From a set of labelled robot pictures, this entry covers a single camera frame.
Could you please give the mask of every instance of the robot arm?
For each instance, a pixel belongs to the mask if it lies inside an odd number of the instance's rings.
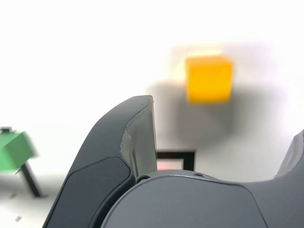
[[[153,99],[130,98],[107,114],[85,139],[45,228],[100,227],[135,178],[156,171]]]
[[[273,180],[156,171],[152,97],[130,98],[92,128],[44,228],[303,228],[303,134]]]

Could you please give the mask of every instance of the screw hole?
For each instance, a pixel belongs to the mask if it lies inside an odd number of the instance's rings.
[[[198,177],[206,177],[204,174],[201,173],[195,173],[194,176],[198,176]]]
[[[150,178],[150,177],[149,177],[149,176],[146,176],[146,175],[140,176],[140,177],[137,179],[136,183],[138,184],[139,182],[141,182],[141,181],[143,181],[143,180],[146,180],[146,179],[149,179],[149,178]]]

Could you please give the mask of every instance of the black frame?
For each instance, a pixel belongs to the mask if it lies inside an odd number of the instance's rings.
[[[195,152],[157,151],[157,159],[183,159],[183,170],[194,171]]]

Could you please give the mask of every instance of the green cube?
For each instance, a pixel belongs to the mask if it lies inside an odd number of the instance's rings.
[[[25,132],[0,133],[0,171],[15,171],[33,155]]]

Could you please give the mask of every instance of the orange block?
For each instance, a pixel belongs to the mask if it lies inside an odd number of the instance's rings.
[[[190,103],[224,102],[230,99],[232,61],[225,56],[186,59],[187,96]]]

